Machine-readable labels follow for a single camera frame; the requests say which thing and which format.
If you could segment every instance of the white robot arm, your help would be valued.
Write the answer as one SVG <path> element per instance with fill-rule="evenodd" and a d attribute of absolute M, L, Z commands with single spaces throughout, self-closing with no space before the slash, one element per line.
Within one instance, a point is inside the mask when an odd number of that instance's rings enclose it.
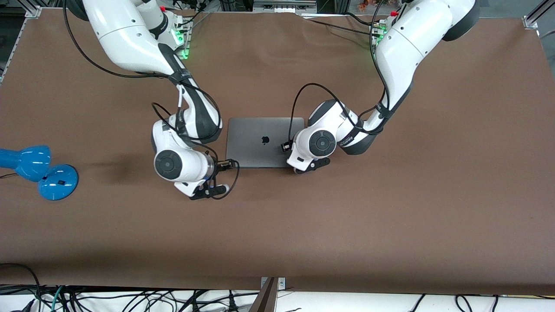
<path fill-rule="evenodd" d="M 476 0 L 404 0 L 398 15 L 380 21 L 381 29 L 373 32 L 377 70 L 386 88 L 376 110 L 363 121 L 337 99 L 323 102 L 289 143 L 287 163 L 304 173 L 329 164 L 336 145 L 349 155 L 367 151 L 410 92 L 422 60 L 441 39 L 455 40 L 468 32 L 479 15 Z"/>
<path fill-rule="evenodd" d="M 66 0 L 79 18 L 90 21 L 110 60 L 129 71 L 161 73 L 179 91 L 178 113 L 153 126 L 154 167 L 160 177 L 174 182 L 192 199 L 225 194 L 226 185 L 209 186 L 218 171 L 215 159 L 193 150 L 215 141 L 223 122 L 174 50 L 181 17 L 163 12 L 155 0 Z M 180 110 L 183 99 L 188 108 Z"/>

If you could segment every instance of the blue desk lamp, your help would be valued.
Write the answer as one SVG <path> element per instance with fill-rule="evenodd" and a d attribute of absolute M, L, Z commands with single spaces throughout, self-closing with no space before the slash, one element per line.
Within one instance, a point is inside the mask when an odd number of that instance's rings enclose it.
<path fill-rule="evenodd" d="M 0 148 L 0 168 L 13 169 L 19 176 L 38 183 L 39 194 L 48 200 L 60 200 L 69 196 L 79 176 L 70 165 L 55 165 L 50 168 L 51 153 L 46 145 L 22 150 Z"/>

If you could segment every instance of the laptop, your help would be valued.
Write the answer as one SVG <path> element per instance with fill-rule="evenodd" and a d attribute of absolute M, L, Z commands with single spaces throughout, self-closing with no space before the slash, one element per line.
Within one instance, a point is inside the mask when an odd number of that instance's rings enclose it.
<path fill-rule="evenodd" d="M 288 117 L 229 119 L 226 159 L 237 160 L 241 168 L 290 168 L 290 152 L 281 150 L 290 121 Z M 303 118 L 293 118 L 291 139 L 304 127 Z"/>

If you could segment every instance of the brown tabletop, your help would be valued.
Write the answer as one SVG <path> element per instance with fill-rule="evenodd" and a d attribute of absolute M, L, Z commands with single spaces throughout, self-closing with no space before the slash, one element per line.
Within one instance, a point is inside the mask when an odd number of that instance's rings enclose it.
<path fill-rule="evenodd" d="M 123 72 L 88 23 L 70 23 L 91 58 Z M 382 93 L 367 36 L 287 13 L 212 14 L 185 63 L 221 108 L 211 146 L 222 157 L 229 118 L 287 117 L 305 83 L 356 112 Z M 47 144 L 80 181 L 48 202 L 31 182 L 1 180 L 0 260 L 45 284 L 256 289 L 285 276 L 297 290 L 553 293 L 555 83 L 537 34 L 481 19 L 440 43 L 414 82 L 365 154 L 338 150 L 306 175 L 245 169 L 225 200 L 192 202 L 152 166 L 150 103 L 174 110 L 172 84 L 97 70 L 62 12 L 45 9 L 0 88 L 0 146 Z M 296 116 L 328 98 L 307 89 Z M 32 282 L 15 270 L 1 279 Z"/>

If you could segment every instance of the lamp base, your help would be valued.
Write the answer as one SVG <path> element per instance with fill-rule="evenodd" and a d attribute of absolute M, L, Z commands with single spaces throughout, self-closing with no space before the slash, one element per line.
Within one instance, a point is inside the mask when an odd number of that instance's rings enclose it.
<path fill-rule="evenodd" d="M 46 176 L 38 182 L 38 193 L 48 200 L 60 200 L 77 187 L 79 175 L 70 165 L 55 165 L 46 172 Z"/>

